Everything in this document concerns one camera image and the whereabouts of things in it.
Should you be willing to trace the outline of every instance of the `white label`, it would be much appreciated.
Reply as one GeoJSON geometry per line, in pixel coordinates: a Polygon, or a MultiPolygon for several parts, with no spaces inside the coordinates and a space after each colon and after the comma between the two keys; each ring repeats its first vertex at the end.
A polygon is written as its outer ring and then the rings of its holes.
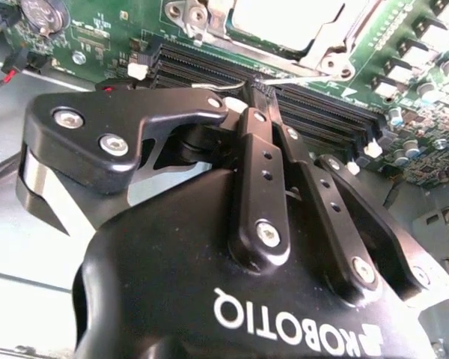
{"type": "Polygon", "coordinates": [[[269,315],[269,308],[260,306],[260,315],[255,315],[254,308],[258,307],[253,302],[247,301],[243,306],[232,295],[226,294],[219,288],[215,288],[218,297],[213,305],[213,311],[218,320],[226,329],[236,330],[243,325],[250,335],[256,335],[266,340],[282,340],[290,346],[298,346],[304,343],[315,352],[327,352],[330,355],[350,357],[380,357],[382,340],[381,329],[377,325],[363,324],[362,334],[353,331],[337,329],[333,325],[322,323],[318,325],[313,319],[298,319],[292,313],[278,312],[273,317],[269,315]],[[228,303],[236,310],[233,318],[225,318],[222,312],[223,304],[228,303]]]}

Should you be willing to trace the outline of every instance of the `cable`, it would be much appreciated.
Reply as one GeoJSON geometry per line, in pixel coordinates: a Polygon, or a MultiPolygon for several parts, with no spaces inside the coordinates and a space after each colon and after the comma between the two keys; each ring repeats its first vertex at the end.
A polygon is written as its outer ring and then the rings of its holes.
{"type": "Polygon", "coordinates": [[[0,80],[0,87],[6,85],[16,75],[15,70],[11,70],[2,80],[0,80]]]}
{"type": "Polygon", "coordinates": [[[0,162],[0,180],[14,174],[18,171],[21,153],[18,152],[13,156],[0,162]]]}

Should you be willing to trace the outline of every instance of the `bolt head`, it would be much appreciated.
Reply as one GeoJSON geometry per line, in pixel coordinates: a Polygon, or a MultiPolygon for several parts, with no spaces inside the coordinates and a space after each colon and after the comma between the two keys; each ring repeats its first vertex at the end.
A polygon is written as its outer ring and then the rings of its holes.
{"type": "Polygon", "coordinates": [[[299,139],[299,133],[295,129],[292,129],[291,127],[288,127],[287,133],[291,136],[291,138],[293,140],[299,139]]]}
{"type": "Polygon", "coordinates": [[[100,147],[112,156],[120,157],[128,153],[128,144],[120,136],[105,135],[100,139],[100,147]]]}
{"type": "Polygon", "coordinates": [[[262,114],[260,114],[257,111],[254,112],[254,118],[260,122],[266,122],[266,117],[264,117],[262,114]]]}
{"type": "Polygon", "coordinates": [[[73,52],[72,60],[77,65],[84,65],[87,62],[87,57],[83,52],[75,51],[73,52]]]}
{"type": "Polygon", "coordinates": [[[352,266],[364,282],[371,284],[376,280],[376,274],[374,273],[373,267],[367,264],[362,258],[354,258],[352,260],[352,266]]]}
{"type": "Polygon", "coordinates": [[[439,138],[433,142],[433,145],[438,151],[442,151],[448,146],[448,140],[439,138]]]}
{"type": "Polygon", "coordinates": [[[222,104],[217,99],[213,99],[212,97],[208,99],[208,103],[214,108],[220,108],[222,106],[222,104]]]}
{"type": "Polygon", "coordinates": [[[412,273],[414,273],[416,278],[419,280],[419,283],[422,284],[423,286],[427,287],[431,284],[429,276],[421,267],[418,266],[412,267],[412,273]]]}
{"type": "Polygon", "coordinates": [[[274,248],[281,242],[278,231],[268,222],[259,222],[256,226],[256,232],[257,236],[268,247],[274,248]]]}
{"type": "Polygon", "coordinates": [[[339,163],[337,163],[334,159],[329,159],[328,162],[331,165],[331,167],[333,167],[336,171],[340,170],[339,163]]]}
{"type": "Polygon", "coordinates": [[[78,129],[83,126],[83,117],[71,110],[60,110],[53,114],[55,122],[66,129],[78,129]]]}

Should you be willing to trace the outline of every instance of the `silver metal surface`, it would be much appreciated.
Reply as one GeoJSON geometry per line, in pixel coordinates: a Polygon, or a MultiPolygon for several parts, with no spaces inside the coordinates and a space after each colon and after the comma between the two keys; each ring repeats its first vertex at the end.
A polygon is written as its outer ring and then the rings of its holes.
{"type": "Polygon", "coordinates": [[[266,117],[264,117],[262,114],[260,114],[257,111],[254,112],[254,118],[260,122],[266,122],[266,117]]]}
{"type": "Polygon", "coordinates": [[[214,45],[228,52],[253,58],[263,64],[269,65],[302,77],[299,81],[280,83],[301,83],[309,81],[335,81],[350,80],[355,69],[349,62],[352,49],[355,48],[359,38],[358,31],[366,29],[365,21],[376,11],[381,0],[343,0],[346,2],[337,19],[324,24],[313,41],[311,49],[300,61],[291,61],[278,55],[232,40],[226,32],[226,22],[230,10],[234,6],[231,0],[210,0],[208,7],[204,7],[198,0],[171,1],[165,6],[166,16],[192,39],[196,45],[202,43],[214,45]],[[209,22],[197,22],[196,9],[201,9],[209,22]],[[344,47],[345,52],[334,55],[336,66],[329,67],[328,58],[323,62],[325,55],[333,53],[330,49],[344,47]]]}
{"type": "Polygon", "coordinates": [[[100,147],[112,156],[121,157],[128,153],[128,143],[118,135],[104,135],[100,147]]]}
{"type": "Polygon", "coordinates": [[[85,65],[87,62],[87,57],[83,52],[74,51],[72,54],[72,60],[77,65],[85,65]]]}
{"type": "Polygon", "coordinates": [[[268,247],[274,248],[281,242],[279,233],[270,223],[261,221],[256,225],[257,236],[268,247]]]}
{"type": "Polygon", "coordinates": [[[329,164],[331,167],[333,167],[336,171],[339,171],[340,166],[339,163],[337,163],[334,159],[329,159],[329,164]]]}
{"type": "Polygon", "coordinates": [[[287,133],[290,134],[290,136],[291,136],[291,138],[293,140],[299,139],[299,133],[295,129],[292,129],[291,127],[288,127],[287,128],[287,133]]]}
{"type": "Polygon", "coordinates": [[[60,110],[53,114],[55,122],[66,129],[78,129],[83,126],[83,117],[70,110],[60,110]]]}
{"type": "Polygon", "coordinates": [[[393,126],[401,126],[404,123],[403,110],[401,107],[394,107],[388,111],[388,122],[393,126]]]}
{"type": "Polygon", "coordinates": [[[446,140],[445,138],[438,138],[433,142],[433,146],[439,151],[445,150],[445,148],[448,146],[448,140],[446,140]]]}
{"type": "Polygon", "coordinates": [[[208,99],[208,103],[214,108],[220,108],[222,106],[217,99],[213,99],[212,97],[208,99]]]}
{"type": "Polygon", "coordinates": [[[366,283],[373,283],[376,280],[376,273],[362,258],[356,257],[352,259],[352,266],[356,273],[366,283]]]}

